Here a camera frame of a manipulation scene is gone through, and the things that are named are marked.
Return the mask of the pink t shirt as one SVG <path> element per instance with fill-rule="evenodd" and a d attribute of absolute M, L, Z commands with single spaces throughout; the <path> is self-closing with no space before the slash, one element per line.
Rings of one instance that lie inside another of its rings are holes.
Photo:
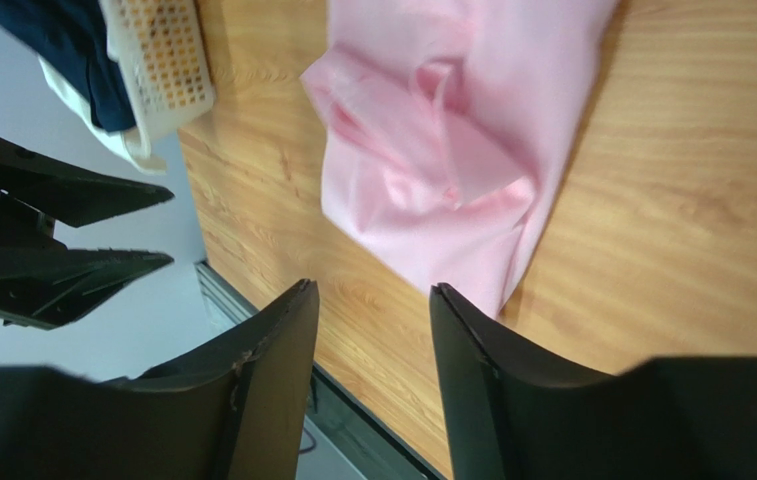
<path fill-rule="evenodd" d="M 496 316 L 540 240 L 612 1 L 332 1 L 301 80 L 321 209 L 420 291 Z"/>

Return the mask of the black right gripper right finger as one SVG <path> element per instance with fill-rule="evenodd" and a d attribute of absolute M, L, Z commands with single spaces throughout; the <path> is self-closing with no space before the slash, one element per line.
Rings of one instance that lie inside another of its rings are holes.
<path fill-rule="evenodd" d="M 657 357 L 610 375 L 452 286 L 430 318 L 458 479 L 757 479 L 757 357 Z"/>

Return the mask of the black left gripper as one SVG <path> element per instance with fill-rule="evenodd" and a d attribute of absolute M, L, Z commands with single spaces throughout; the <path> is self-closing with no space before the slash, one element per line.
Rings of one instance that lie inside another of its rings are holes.
<path fill-rule="evenodd" d="M 81 227 L 173 198 L 160 185 L 99 174 L 0 137 L 0 319 L 56 329 L 172 264 L 159 252 L 68 250 L 54 226 L 56 219 Z"/>

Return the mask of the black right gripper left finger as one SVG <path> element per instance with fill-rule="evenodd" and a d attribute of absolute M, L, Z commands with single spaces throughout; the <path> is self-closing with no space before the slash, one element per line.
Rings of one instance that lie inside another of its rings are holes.
<path fill-rule="evenodd" d="M 141 376 L 0 367 L 0 479 L 292 479 L 317 284 Z"/>

